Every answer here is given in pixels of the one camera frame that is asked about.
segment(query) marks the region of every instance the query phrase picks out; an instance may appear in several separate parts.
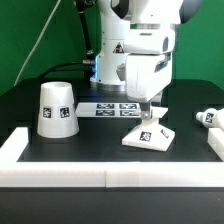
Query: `green backdrop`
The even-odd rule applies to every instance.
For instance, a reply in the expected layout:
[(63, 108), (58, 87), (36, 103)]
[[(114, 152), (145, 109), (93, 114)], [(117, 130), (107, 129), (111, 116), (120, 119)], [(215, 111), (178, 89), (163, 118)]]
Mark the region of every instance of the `green backdrop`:
[[(57, 2), (1, 1), (0, 95), (13, 87), (24, 60)], [(181, 25), (178, 51), (174, 54), (174, 78), (210, 80), (224, 89), (223, 13), (223, 0), (204, 0), (197, 15)], [(93, 49), (99, 52), (99, 10), (94, 6), (86, 15)], [(62, 0), (22, 79), (37, 77), (56, 64), (83, 58), (85, 46), (77, 11), (73, 0)], [(77, 73), (67, 75), (80, 77)]]

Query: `white border frame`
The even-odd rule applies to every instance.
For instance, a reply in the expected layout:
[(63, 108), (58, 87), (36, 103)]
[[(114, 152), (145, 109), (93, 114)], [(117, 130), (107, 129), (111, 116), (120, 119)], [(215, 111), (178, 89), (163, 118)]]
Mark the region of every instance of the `white border frame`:
[(0, 187), (224, 187), (223, 162), (17, 162), (28, 128), (0, 149)]

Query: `black sticker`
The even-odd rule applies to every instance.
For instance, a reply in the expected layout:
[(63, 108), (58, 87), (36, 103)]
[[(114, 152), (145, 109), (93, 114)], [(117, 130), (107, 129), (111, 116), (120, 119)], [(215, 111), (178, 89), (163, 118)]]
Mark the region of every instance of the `black sticker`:
[(212, 123), (213, 117), (214, 117), (214, 114), (212, 114), (212, 113), (207, 113), (207, 116), (206, 116), (206, 118), (205, 118), (205, 122), (207, 122), (207, 123)]
[(119, 104), (120, 109), (137, 109), (137, 104), (135, 103), (120, 103)]
[(50, 107), (44, 107), (43, 108), (43, 117), (51, 118), (51, 115), (52, 115), (52, 109)]
[(169, 135), (162, 129), (161, 130), (161, 133), (166, 137), (166, 138), (169, 138)]
[(121, 117), (129, 117), (129, 116), (138, 116), (137, 114), (133, 114), (134, 110), (120, 110)]
[(97, 110), (96, 116), (111, 117), (115, 116), (114, 110)]
[(116, 48), (114, 49), (113, 53), (117, 53), (117, 54), (123, 54), (124, 53), (124, 50), (121, 46), (121, 43), (118, 43)]
[(140, 141), (145, 141), (145, 142), (149, 142), (151, 139), (152, 133), (150, 132), (142, 132), (141, 136), (140, 136)]
[(60, 108), (60, 115), (61, 115), (61, 118), (70, 117), (69, 107)]
[(97, 109), (114, 109), (113, 103), (98, 103)]

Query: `black table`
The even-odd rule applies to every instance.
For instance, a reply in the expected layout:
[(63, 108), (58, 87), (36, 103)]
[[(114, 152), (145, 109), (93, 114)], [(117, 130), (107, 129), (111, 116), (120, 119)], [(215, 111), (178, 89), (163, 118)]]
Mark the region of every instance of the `black table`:
[[(61, 81), (72, 84), (76, 106), (78, 102), (128, 102), (125, 94), (90, 89), (85, 80)], [(224, 107), (224, 91), (210, 82), (173, 80), (164, 90), (162, 106), (169, 110), (160, 123), (176, 132), (165, 153), (121, 145), (139, 118), (79, 118), (76, 136), (63, 140), (38, 136), (41, 83), (24, 80), (0, 97), (0, 143), (16, 127), (30, 128), (30, 144), (19, 162), (221, 162), (207, 144), (208, 130), (195, 119), (198, 111)], [(0, 189), (0, 223), (223, 223), (223, 208), (222, 188)]]

